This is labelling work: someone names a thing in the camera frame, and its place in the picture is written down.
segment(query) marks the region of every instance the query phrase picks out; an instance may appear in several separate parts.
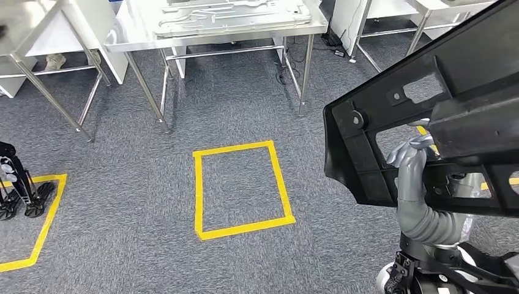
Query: yellow tape square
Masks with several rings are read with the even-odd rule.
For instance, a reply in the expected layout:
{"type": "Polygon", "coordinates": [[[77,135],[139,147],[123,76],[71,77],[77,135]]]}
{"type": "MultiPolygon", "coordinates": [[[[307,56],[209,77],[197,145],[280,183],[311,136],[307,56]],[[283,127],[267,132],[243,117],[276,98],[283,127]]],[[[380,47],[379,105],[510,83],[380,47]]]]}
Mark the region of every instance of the yellow tape square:
{"type": "MultiPolygon", "coordinates": [[[[36,239],[36,243],[34,244],[34,248],[32,248],[31,256],[27,259],[15,260],[12,262],[4,262],[0,263],[0,273],[4,271],[12,271],[18,270],[20,268],[27,268],[32,266],[38,260],[38,256],[43,248],[43,243],[47,238],[47,233],[49,231],[50,225],[54,219],[54,215],[58,210],[59,202],[61,201],[61,195],[63,194],[63,189],[65,189],[65,184],[67,183],[67,174],[64,173],[62,175],[46,175],[46,176],[36,176],[32,178],[34,183],[41,182],[49,182],[49,181],[58,181],[58,186],[56,187],[56,196],[54,196],[54,200],[52,204],[47,207],[48,212],[45,217],[45,222],[43,223],[42,229],[38,238],[36,239]]],[[[5,187],[13,186],[11,182],[4,182],[5,187]]]]}
{"type": "Polygon", "coordinates": [[[249,143],[243,145],[234,145],[228,147],[199,150],[193,152],[195,158],[195,231],[200,240],[208,240],[214,238],[220,238],[225,236],[237,235],[246,232],[252,232],[257,230],[264,230],[266,228],[278,227],[281,225],[293,224],[296,222],[296,218],[292,215],[288,196],[286,194],[285,182],[283,181],[283,175],[281,174],[281,168],[274,148],[273,141],[263,141],[258,143],[249,143]],[[269,155],[271,157],[272,169],[274,170],[274,176],[281,198],[281,204],[283,206],[284,217],[277,219],[264,220],[262,222],[253,222],[251,224],[237,225],[234,227],[220,228],[217,230],[203,231],[203,179],[202,179],[202,156],[228,153],[233,151],[242,151],[255,148],[268,148],[269,155]]]}

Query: metal table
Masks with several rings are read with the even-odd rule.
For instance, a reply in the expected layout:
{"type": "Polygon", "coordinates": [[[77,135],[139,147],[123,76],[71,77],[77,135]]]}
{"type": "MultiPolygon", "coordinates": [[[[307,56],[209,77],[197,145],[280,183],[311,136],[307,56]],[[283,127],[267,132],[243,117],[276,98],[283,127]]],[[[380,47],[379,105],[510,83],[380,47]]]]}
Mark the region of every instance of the metal table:
{"type": "Polygon", "coordinates": [[[279,26],[274,28],[258,28],[247,29],[242,31],[221,32],[213,34],[195,34],[190,36],[179,37],[157,37],[155,29],[157,28],[157,13],[160,12],[161,7],[167,6],[166,0],[125,0],[116,16],[114,26],[106,39],[105,46],[110,52],[124,52],[128,62],[137,76],[137,80],[142,87],[146,98],[148,99],[153,112],[161,122],[165,132],[169,132],[166,121],[164,120],[164,104],[167,78],[171,72],[171,67],[168,61],[175,59],[187,59],[202,56],[214,56],[233,53],[246,53],[252,51],[263,50],[282,50],[281,59],[283,66],[287,66],[291,78],[294,81],[297,94],[299,96],[299,114],[302,114],[302,106],[305,104],[307,95],[307,82],[310,70],[310,60],[312,57],[313,35],[321,34],[326,31],[328,22],[319,9],[319,2],[308,0],[305,5],[310,11],[312,19],[309,23],[298,24],[293,26],[279,26]],[[305,68],[303,72],[303,82],[300,87],[296,81],[294,70],[292,69],[287,54],[286,38],[288,36],[308,35],[308,45],[305,54],[305,68]],[[204,45],[212,43],[231,43],[242,40],[256,40],[256,39],[279,39],[281,42],[278,45],[241,48],[237,50],[215,51],[207,53],[187,54],[167,56],[164,48],[183,47],[190,45],[204,45]],[[160,107],[157,106],[143,75],[138,68],[132,51],[160,49],[162,59],[164,62],[164,82],[162,99],[160,107]]]}
{"type": "Polygon", "coordinates": [[[367,51],[360,45],[360,39],[368,38],[368,37],[376,37],[376,36],[384,36],[391,34],[400,34],[403,32],[415,32],[411,44],[406,52],[406,56],[410,55],[414,52],[420,37],[422,36],[424,30],[428,29],[440,29],[440,28],[452,28],[454,26],[459,25],[461,22],[465,21],[467,18],[471,16],[471,12],[478,11],[486,8],[490,4],[494,3],[494,0],[405,0],[409,5],[413,6],[421,15],[421,21],[418,24],[417,28],[411,29],[396,29],[393,31],[384,31],[384,32],[374,32],[370,34],[362,34],[364,30],[364,26],[366,24],[366,19],[368,18],[368,14],[370,11],[370,6],[372,4],[372,0],[367,0],[366,10],[362,15],[362,19],[360,21],[360,30],[355,38],[353,43],[353,50],[351,52],[350,62],[355,63],[355,57],[357,49],[368,59],[369,63],[375,68],[377,72],[382,72],[382,69],[378,66],[375,60],[367,53],[367,51]],[[433,12],[448,12],[448,13],[459,13],[458,17],[454,19],[452,23],[446,24],[437,24],[434,26],[426,26],[427,20],[431,17],[433,12]]]}
{"type": "Polygon", "coordinates": [[[27,77],[31,83],[34,84],[34,86],[67,118],[76,131],[81,133],[86,141],[93,141],[93,138],[83,129],[83,123],[92,104],[99,82],[103,79],[106,85],[109,86],[110,81],[101,69],[100,64],[98,64],[92,57],[92,53],[88,50],[66,14],[64,14],[64,16],[70,29],[83,47],[86,56],[92,61],[92,63],[94,63],[94,65],[32,72],[32,70],[22,62],[22,59],[32,48],[38,36],[41,35],[49,22],[61,11],[65,4],[66,0],[0,0],[0,25],[7,26],[4,36],[0,39],[0,58],[9,58],[22,72],[21,74],[0,75],[0,78],[27,77]],[[49,90],[47,90],[45,85],[43,85],[42,81],[38,78],[39,75],[93,68],[97,69],[98,75],[78,121],[76,121],[72,115],[70,115],[70,113],[67,112],[67,110],[52,96],[49,90]]]}

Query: black panel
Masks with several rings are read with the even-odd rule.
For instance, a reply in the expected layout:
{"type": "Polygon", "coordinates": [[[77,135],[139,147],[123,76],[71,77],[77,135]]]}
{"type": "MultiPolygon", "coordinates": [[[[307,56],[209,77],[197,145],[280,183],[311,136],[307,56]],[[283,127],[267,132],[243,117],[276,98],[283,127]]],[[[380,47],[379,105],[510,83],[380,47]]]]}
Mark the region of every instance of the black panel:
{"type": "Polygon", "coordinates": [[[325,174],[358,203],[396,206],[398,170],[378,132],[431,118],[441,161],[427,162],[426,201],[436,209],[519,217],[508,180],[519,170],[519,2],[502,0],[324,108],[325,174]],[[415,104],[404,86],[434,75],[444,92],[415,104]],[[479,172],[492,198],[453,198],[447,175],[479,172]]]}

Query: table surface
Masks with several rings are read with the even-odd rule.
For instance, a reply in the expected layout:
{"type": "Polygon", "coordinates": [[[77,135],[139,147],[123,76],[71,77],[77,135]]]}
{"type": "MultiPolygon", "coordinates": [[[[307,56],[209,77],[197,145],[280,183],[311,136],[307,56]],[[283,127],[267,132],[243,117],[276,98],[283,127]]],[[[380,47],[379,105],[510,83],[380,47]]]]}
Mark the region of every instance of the table surface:
{"type": "Polygon", "coordinates": [[[446,10],[452,13],[480,10],[494,3],[495,0],[406,0],[418,12],[424,14],[427,10],[446,10]]]}
{"type": "Polygon", "coordinates": [[[248,29],[218,34],[161,38],[154,33],[160,20],[159,7],[167,6],[168,0],[125,0],[117,13],[114,25],[105,41],[111,52],[126,52],[232,41],[268,39],[274,37],[321,34],[326,32],[328,21],[319,9],[320,2],[306,0],[312,20],[306,24],[276,28],[248,29]]]}
{"type": "Polygon", "coordinates": [[[0,56],[19,56],[31,49],[64,0],[0,0],[0,25],[7,33],[0,39],[0,56]]]}

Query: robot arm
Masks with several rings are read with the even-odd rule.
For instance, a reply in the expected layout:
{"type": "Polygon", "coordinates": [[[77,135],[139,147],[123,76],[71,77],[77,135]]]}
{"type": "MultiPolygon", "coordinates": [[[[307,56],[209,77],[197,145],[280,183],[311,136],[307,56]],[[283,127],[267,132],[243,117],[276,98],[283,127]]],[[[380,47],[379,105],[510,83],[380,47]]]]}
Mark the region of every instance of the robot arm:
{"type": "MultiPolygon", "coordinates": [[[[398,167],[398,224],[404,235],[422,244],[458,244],[465,222],[471,221],[471,218],[463,213],[437,211],[425,202],[426,191],[422,174],[430,143],[430,135],[415,138],[402,143],[387,159],[388,164],[398,167]]],[[[474,173],[466,177],[480,179],[479,175],[474,173]]],[[[481,185],[480,180],[474,184],[476,187],[473,189],[479,190],[477,185],[481,185]]]]}

